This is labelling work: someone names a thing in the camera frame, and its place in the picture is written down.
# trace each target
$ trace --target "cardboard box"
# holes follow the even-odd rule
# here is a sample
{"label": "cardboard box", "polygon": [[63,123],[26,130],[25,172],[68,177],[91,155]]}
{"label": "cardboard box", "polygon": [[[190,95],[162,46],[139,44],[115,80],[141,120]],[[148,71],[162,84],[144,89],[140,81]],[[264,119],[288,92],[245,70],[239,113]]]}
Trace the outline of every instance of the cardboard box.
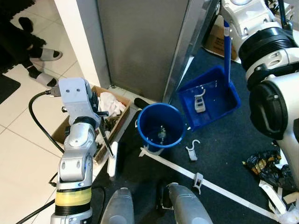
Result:
{"label": "cardboard box", "polygon": [[[125,97],[119,96],[109,90],[106,90],[104,88],[101,87],[97,87],[94,86],[92,88],[92,91],[96,91],[97,95],[100,96],[100,94],[102,92],[110,92],[112,93],[116,99],[118,101],[120,101],[122,104],[124,104],[126,106],[126,109],[124,110],[124,112],[121,114],[120,118],[117,120],[117,122],[114,125],[114,128],[111,130],[110,135],[108,137],[108,140],[111,141],[114,137],[114,135],[119,131],[119,129],[121,128],[121,126],[124,124],[126,117],[128,115],[128,112],[130,110],[130,105],[131,105],[131,101]],[[67,117],[62,124],[56,129],[56,131],[52,134],[52,137],[55,141],[63,144],[64,140],[65,140],[65,135],[64,135],[64,131],[65,128],[69,126],[69,117]],[[96,161],[99,161],[101,159],[101,155],[103,154],[103,151],[106,151],[106,147],[102,146],[102,148],[100,149],[100,151],[95,155],[94,159]]]}
{"label": "cardboard box", "polygon": [[[203,44],[203,47],[211,53],[224,57],[224,28],[222,16],[217,17],[210,35]],[[238,59],[238,54],[232,45],[231,60],[238,61]]]}

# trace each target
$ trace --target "dark blue carpet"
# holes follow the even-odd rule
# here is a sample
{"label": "dark blue carpet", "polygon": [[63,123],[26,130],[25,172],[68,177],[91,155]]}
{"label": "dark blue carpet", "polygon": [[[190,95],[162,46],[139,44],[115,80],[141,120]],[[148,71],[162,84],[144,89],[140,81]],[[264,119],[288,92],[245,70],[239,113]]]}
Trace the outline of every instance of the dark blue carpet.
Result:
{"label": "dark blue carpet", "polygon": [[[206,70],[222,64],[222,58],[199,50],[181,86]],[[268,197],[259,188],[259,179],[242,165],[242,161],[255,152],[275,148],[271,145],[272,139],[260,134],[249,119],[249,92],[246,88],[245,71],[241,65],[232,63],[231,79],[241,99],[241,107],[195,132],[187,131],[182,142],[163,152],[162,156],[194,173],[202,173],[204,178],[212,183],[268,209]],[[177,95],[171,104],[183,113]],[[172,211],[168,211],[164,216],[155,211],[157,182],[165,179],[168,182],[179,182],[191,189],[192,181],[151,158],[138,157],[142,139],[134,127],[136,118],[137,115],[119,142],[120,161],[116,179],[109,180],[105,166],[94,184],[105,187],[106,204],[115,190],[128,187],[133,195],[136,224],[174,224]],[[185,150],[185,146],[191,146],[193,139],[201,141],[201,144],[195,147],[198,157],[196,162],[189,161]],[[205,206],[214,224],[276,223],[204,186],[201,195],[198,195],[197,190],[192,190]]]}

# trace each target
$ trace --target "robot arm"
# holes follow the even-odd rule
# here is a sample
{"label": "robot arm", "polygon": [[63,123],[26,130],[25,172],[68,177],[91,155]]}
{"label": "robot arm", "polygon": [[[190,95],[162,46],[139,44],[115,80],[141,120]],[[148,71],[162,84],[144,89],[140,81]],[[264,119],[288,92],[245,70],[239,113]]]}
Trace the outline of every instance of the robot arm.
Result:
{"label": "robot arm", "polygon": [[299,48],[292,31],[263,0],[222,0],[221,14],[246,70],[250,119],[277,140],[299,188]]}
{"label": "robot arm", "polygon": [[51,224],[89,224],[93,213],[90,200],[93,156],[97,149],[95,129],[100,126],[98,98],[82,78],[61,79],[59,90],[71,127],[58,167]]}

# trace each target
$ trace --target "white plastic strip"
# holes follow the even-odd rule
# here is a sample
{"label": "white plastic strip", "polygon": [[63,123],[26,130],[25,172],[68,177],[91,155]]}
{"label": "white plastic strip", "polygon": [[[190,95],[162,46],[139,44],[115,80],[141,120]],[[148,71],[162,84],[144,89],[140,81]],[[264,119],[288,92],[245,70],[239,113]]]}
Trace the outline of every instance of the white plastic strip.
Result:
{"label": "white plastic strip", "polygon": [[266,194],[269,196],[271,201],[275,204],[276,209],[280,212],[280,214],[286,213],[286,207],[283,201],[279,198],[273,187],[265,181],[260,181],[259,187],[261,187]]}
{"label": "white plastic strip", "polygon": [[293,203],[295,202],[296,200],[299,201],[299,192],[294,192],[294,193],[291,193],[287,196],[284,196],[284,201],[287,203],[287,204],[290,204],[290,203]]}
{"label": "white plastic strip", "polygon": [[118,149],[118,143],[116,141],[114,141],[111,145],[111,150],[112,150],[114,157],[109,155],[108,166],[107,166],[107,173],[109,174],[110,177],[115,176],[116,161],[117,161],[117,149]]}
{"label": "white plastic strip", "polygon": [[[150,158],[152,158],[152,159],[154,159],[154,160],[156,160],[156,161],[158,161],[158,162],[160,162],[160,163],[162,163],[162,164],[178,171],[179,173],[189,177],[190,179],[194,180],[195,174],[190,172],[189,170],[186,170],[185,168],[182,168],[182,167],[178,166],[177,164],[174,164],[174,163],[172,163],[172,162],[170,162],[170,161],[168,161],[168,160],[166,160],[166,159],[164,159],[164,158],[162,158],[158,155],[153,155],[153,154],[149,153],[147,150],[145,150],[143,148],[141,148],[141,150],[142,150],[142,152],[141,152],[140,156],[145,154],[148,157],[150,157]],[[268,218],[274,219],[275,221],[278,220],[277,216],[274,213],[269,212],[269,211],[255,205],[255,204],[252,204],[251,202],[249,202],[249,201],[239,197],[238,195],[235,195],[235,194],[233,194],[233,193],[231,193],[231,192],[229,192],[229,191],[227,191],[227,190],[225,190],[225,189],[223,189],[223,188],[207,181],[206,179],[203,179],[202,185],[205,185],[206,187],[218,192],[219,194],[222,194],[223,196],[228,197],[228,198],[232,199],[233,201],[235,201],[235,202],[237,202],[237,203],[239,203],[239,204],[241,204],[241,205],[243,205],[243,206],[245,206],[245,207],[247,207],[247,208],[249,208],[253,211],[258,212],[261,215],[264,215]]]}
{"label": "white plastic strip", "polygon": [[280,199],[282,199],[282,188],[281,187],[278,187],[277,189],[277,195]]}

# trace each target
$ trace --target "white strap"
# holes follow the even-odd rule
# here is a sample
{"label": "white strap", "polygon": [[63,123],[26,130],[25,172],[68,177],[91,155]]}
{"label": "white strap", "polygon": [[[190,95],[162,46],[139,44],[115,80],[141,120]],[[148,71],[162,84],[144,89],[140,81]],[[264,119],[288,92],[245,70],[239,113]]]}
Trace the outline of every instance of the white strap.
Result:
{"label": "white strap", "polygon": [[280,214],[286,213],[286,207],[283,201],[279,198],[273,187],[265,181],[260,181],[259,187],[261,187],[266,194],[269,196],[271,201],[275,204],[275,207],[280,212]]}
{"label": "white strap", "polygon": [[280,199],[282,199],[282,188],[281,187],[278,187],[277,189],[277,195]]}
{"label": "white strap", "polygon": [[[189,177],[190,179],[192,179],[192,180],[195,179],[195,174],[190,172],[189,170],[186,170],[185,168],[182,168],[182,167],[178,166],[177,164],[174,164],[174,163],[172,163],[172,162],[170,162],[170,161],[168,161],[168,160],[166,160],[166,159],[164,159],[164,158],[162,158],[158,155],[153,155],[153,154],[147,152],[144,148],[141,148],[141,150],[142,150],[142,155],[145,154],[148,157],[150,157],[150,158],[152,158],[152,159],[154,159],[154,160],[156,160],[156,161],[158,161],[158,162],[160,162],[160,163],[162,163],[162,164],[178,171],[179,173]],[[231,193],[231,192],[229,192],[229,191],[227,191],[227,190],[225,190],[225,189],[223,189],[223,188],[207,181],[206,179],[202,180],[202,185],[205,185],[209,189],[212,189],[212,190],[218,192],[219,194],[222,194],[223,196],[228,197],[228,198],[232,199],[233,201],[238,202],[239,204],[241,204],[241,205],[243,205],[243,206],[245,206],[245,207],[247,207],[247,208],[249,208],[253,211],[256,211],[256,212],[258,212],[258,213],[260,213],[260,214],[262,214],[262,215],[264,215],[268,218],[274,219],[275,221],[278,220],[277,216],[274,213],[269,212],[269,211],[255,205],[255,204],[252,204],[251,202],[249,202],[249,201],[239,197],[238,195],[235,195],[235,194],[233,194],[233,193]]]}

